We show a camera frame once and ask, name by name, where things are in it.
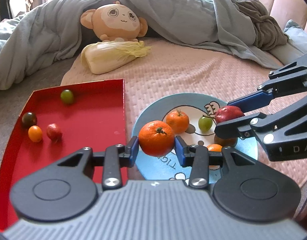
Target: blue plate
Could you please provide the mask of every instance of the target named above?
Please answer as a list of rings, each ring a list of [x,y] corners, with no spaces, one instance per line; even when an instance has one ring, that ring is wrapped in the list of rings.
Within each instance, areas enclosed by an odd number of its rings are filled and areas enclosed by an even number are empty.
[[[165,121],[166,115],[174,110],[180,109],[190,119],[189,129],[179,134],[188,145],[207,146],[214,143],[214,128],[203,133],[198,127],[198,120],[203,114],[214,116],[216,111],[227,104],[217,98],[195,93],[182,93],[164,97],[148,106],[139,116],[132,131],[132,136],[138,135],[141,128],[148,122],[154,120]],[[238,139],[237,150],[258,158],[258,147],[255,138],[245,140]],[[191,167],[180,166],[174,150],[164,157],[152,157],[146,155],[139,149],[136,165],[145,179],[184,179],[188,183]],[[210,183],[215,183],[220,178],[219,166],[210,167]]]

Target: monkey ear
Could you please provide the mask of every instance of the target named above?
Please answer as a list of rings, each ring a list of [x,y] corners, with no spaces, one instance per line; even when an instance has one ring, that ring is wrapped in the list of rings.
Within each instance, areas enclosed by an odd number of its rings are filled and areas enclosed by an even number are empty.
[[[84,27],[88,29],[93,29],[92,16],[95,11],[95,9],[87,10],[81,15],[80,22]]]
[[[146,35],[146,33],[148,31],[148,23],[142,17],[138,17],[138,19],[139,19],[139,22],[140,22],[140,32],[138,34],[138,37],[143,37],[143,36]]]

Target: green cherry tomato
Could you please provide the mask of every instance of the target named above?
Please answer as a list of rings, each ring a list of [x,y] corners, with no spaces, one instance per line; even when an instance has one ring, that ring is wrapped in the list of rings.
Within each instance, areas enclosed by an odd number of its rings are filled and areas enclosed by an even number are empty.
[[[71,105],[74,101],[73,93],[69,89],[62,91],[60,98],[61,98],[61,101],[67,105]]]
[[[210,130],[212,124],[213,124],[212,118],[207,115],[203,115],[202,117],[199,118],[198,126],[202,132]]]

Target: red apple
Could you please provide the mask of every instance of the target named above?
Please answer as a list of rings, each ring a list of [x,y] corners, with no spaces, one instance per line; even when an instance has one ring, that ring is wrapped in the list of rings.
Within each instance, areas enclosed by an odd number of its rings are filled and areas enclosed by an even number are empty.
[[[47,126],[47,136],[52,141],[59,141],[62,137],[62,132],[60,130],[60,127],[55,123],[48,125]]]
[[[221,107],[215,114],[216,123],[225,122],[238,117],[245,116],[245,114],[237,106],[224,106]]]

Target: stuffed toy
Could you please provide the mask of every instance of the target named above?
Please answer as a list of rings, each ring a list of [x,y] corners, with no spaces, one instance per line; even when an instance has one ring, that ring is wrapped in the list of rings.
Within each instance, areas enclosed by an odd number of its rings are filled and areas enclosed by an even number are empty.
[[[102,41],[138,41],[148,31],[147,21],[118,1],[85,11],[80,22]]]

